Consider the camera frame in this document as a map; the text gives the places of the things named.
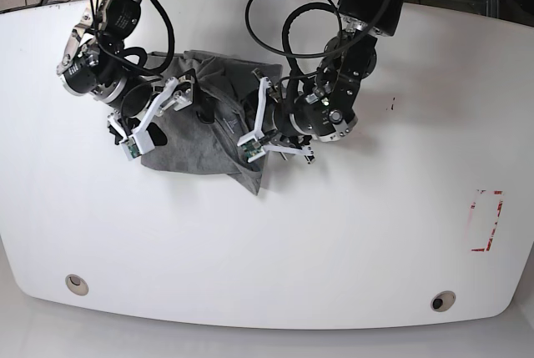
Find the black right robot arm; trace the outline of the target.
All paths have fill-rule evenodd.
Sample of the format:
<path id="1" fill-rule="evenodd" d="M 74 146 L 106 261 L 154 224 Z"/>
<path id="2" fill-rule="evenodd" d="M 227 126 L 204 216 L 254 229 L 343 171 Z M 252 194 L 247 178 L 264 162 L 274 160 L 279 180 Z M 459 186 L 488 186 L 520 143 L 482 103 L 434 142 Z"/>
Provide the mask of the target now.
<path id="1" fill-rule="evenodd" d="M 139 24 L 141 0 L 89 0 L 57 66 L 57 75 L 71 94 L 91 94 L 112 108 L 108 131 L 133 157 L 166 144 L 166 135 L 154 119 L 170 108 L 191 108 L 200 122 L 214 122 L 213 104 L 199 86 L 194 69 L 169 71 L 175 52 L 174 28 L 161 3 L 149 1 L 167 33 L 168 50 L 162 63 L 149 66 L 145 49 L 124 44 Z"/>

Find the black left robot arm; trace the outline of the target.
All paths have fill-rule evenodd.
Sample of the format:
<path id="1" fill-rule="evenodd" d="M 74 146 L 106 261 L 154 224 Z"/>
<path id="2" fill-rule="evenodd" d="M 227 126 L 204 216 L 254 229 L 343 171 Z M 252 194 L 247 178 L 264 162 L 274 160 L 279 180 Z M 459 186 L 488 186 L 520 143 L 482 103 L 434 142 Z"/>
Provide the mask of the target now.
<path id="1" fill-rule="evenodd" d="M 334 142 L 347 136 L 357 123 L 353 109 L 360 84 L 375 69 L 379 36 L 394 35 L 405 0 L 338 0 L 307 3 L 295 9 L 282 28 L 280 56 L 290 74 L 272 82 L 260 71 L 254 127 L 238 145 L 249 162 L 269 152 L 314 158 L 312 140 Z M 338 33 L 326 44 L 312 73 L 303 73 L 298 53 L 290 47 L 290 28 L 300 15 L 322 10 L 333 13 Z"/>

